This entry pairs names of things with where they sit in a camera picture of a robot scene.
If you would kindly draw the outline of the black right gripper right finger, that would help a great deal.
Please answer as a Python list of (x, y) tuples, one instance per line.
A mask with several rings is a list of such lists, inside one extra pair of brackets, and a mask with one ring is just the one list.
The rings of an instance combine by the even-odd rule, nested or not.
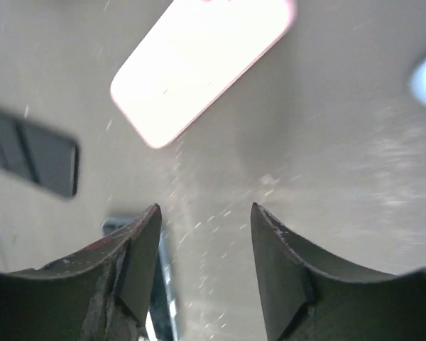
[(269, 340), (426, 340), (426, 268), (393, 275), (352, 263), (259, 204), (251, 237)]

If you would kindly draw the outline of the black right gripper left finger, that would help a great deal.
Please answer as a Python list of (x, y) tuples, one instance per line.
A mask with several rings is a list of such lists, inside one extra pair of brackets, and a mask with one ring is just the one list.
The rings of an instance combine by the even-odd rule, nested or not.
[(153, 204), (40, 269), (0, 272), (0, 340), (137, 340), (150, 307), (161, 225)]

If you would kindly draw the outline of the teal phone dark screen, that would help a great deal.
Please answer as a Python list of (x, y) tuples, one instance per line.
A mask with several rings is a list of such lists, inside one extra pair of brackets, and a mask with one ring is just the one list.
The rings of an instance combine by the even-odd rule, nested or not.
[(125, 315), (123, 308), (116, 309), (108, 340), (179, 340), (179, 309), (173, 285), (173, 268), (169, 260), (165, 222), (160, 224), (158, 256), (155, 263), (150, 305), (143, 327), (139, 328)]

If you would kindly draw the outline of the black phone dark screen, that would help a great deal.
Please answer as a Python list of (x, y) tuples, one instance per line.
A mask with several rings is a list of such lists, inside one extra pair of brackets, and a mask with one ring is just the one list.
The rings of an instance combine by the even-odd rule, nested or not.
[(0, 169), (64, 198), (76, 196), (77, 141), (0, 107)]

